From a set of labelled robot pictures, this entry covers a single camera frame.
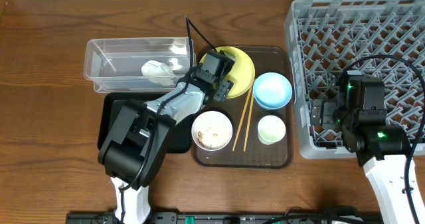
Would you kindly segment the yellow round plate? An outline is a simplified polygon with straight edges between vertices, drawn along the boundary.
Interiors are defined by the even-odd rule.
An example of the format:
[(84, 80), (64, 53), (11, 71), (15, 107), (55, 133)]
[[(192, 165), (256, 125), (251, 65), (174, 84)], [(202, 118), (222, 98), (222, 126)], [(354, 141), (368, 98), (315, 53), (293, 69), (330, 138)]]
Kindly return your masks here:
[[(233, 81), (233, 87), (226, 98), (236, 98), (248, 91), (255, 77), (255, 68), (252, 59), (244, 51), (236, 47), (218, 47), (212, 50), (217, 52), (224, 50), (236, 57), (234, 64), (230, 60), (230, 72), (223, 76), (226, 80)], [(201, 59), (197, 68), (201, 67), (206, 55)]]

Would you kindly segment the light blue bowl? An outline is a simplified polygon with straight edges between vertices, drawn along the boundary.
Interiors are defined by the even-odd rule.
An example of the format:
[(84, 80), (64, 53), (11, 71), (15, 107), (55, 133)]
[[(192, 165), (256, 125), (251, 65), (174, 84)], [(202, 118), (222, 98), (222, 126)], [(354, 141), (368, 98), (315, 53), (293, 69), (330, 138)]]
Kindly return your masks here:
[(266, 110), (277, 110), (292, 99), (292, 85), (282, 74), (267, 72), (261, 74), (253, 84), (254, 99)]

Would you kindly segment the small white cup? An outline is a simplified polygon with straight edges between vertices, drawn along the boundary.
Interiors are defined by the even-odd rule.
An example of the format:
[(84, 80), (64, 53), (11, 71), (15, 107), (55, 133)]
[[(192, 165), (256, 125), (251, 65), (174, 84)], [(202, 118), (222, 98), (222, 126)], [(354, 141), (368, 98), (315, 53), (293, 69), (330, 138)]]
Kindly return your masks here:
[(271, 145), (282, 140), (286, 135), (284, 121), (273, 115), (267, 115), (258, 122), (258, 139), (265, 145)]

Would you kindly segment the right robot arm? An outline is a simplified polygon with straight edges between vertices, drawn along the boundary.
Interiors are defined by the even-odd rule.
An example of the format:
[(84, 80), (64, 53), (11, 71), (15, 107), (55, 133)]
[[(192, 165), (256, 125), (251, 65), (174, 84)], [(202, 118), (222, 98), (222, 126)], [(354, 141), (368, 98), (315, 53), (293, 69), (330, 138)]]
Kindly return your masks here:
[(341, 132), (373, 187), (384, 223), (417, 223), (424, 220), (424, 203), (408, 160), (413, 147), (403, 127), (387, 124), (386, 115), (384, 82), (348, 76), (336, 98), (313, 101), (310, 122)]

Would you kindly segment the white tissue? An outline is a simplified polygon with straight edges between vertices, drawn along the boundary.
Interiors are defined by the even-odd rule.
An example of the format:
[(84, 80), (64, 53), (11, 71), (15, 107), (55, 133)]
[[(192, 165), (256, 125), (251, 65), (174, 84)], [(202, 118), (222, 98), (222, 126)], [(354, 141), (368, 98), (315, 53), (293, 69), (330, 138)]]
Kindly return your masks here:
[(141, 73), (147, 77), (150, 82), (160, 84), (161, 86), (174, 86), (173, 77), (175, 74), (164, 63), (156, 60), (149, 60), (141, 67)]

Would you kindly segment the white bowl with rice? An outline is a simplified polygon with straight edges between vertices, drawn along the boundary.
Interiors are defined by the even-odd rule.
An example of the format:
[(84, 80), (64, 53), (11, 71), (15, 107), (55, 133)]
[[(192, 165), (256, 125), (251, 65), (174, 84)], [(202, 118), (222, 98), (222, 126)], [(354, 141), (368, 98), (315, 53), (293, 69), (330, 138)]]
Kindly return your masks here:
[(202, 150), (218, 151), (227, 146), (232, 138), (232, 122), (222, 112), (206, 111), (195, 118), (191, 135)]

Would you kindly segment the wooden chopstick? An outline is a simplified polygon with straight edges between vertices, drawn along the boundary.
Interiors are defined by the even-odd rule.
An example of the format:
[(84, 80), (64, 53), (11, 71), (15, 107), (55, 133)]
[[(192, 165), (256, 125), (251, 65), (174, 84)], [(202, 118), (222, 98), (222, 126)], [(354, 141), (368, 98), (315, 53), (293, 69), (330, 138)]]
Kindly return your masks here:
[(241, 129), (242, 129), (242, 124), (243, 124), (243, 121), (244, 121), (244, 117), (245, 117), (245, 114), (246, 114), (246, 110), (247, 110), (247, 108), (248, 108), (248, 104), (250, 103), (251, 96), (252, 96), (252, 85), (251, 85), (251, 87), (248, 89), (248, 94), (247, 94), (247, 96), (246, 96), (246, 100), (245, 100), (245, 103), (244, 103), (244, 107), (243, 107), (243, 109), (242, 109), (242, 114), (241, 114), (240, 121), (239, 121), (239, 124), (238, 124), (238, 129), (237, 129), (237, 131), (236, 131), (236, 135), (235, 135), (235, 139), (234, 139), (234, 143), (233, 143), (232, 151), (234, 151), (234, 150), (236, 149), (236, 145), (237, 145), (237, 142), (238, 142), (238, 138), (239, 138), (239, 135), (240, 135), (240, 131), (241, 131)]
[(249, 132), (250, 132), (250, 123), (251, 123), (251, 119), (252, 119), (253, 101), (254, 101), (254, 95), (252, 93), (251, 96), (250, 96), (250, 106), (249, 106), (249, 110), (248, 110), (248, 119), (247, 119), (246, 133), (245, 133), (245, 139), (244, 139), (244, 148), (243, 148), (244, 152), (246, 151)]

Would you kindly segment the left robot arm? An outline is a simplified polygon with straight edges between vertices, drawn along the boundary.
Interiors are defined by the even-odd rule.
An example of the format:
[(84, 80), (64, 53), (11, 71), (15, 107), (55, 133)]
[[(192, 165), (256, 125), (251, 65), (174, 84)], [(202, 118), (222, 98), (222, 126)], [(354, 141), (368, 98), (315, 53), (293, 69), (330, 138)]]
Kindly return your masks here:
[(124, 103), (98, 154), (117, 192), (119, 223), (144, 223), (148, 218), (148, 185), (163, 163), (170, 131), (207, 102), (226, 98), (233, 83), (225, 77), (235, 62), (226, 51), (210, 50), (173, 91), (144, 103)]

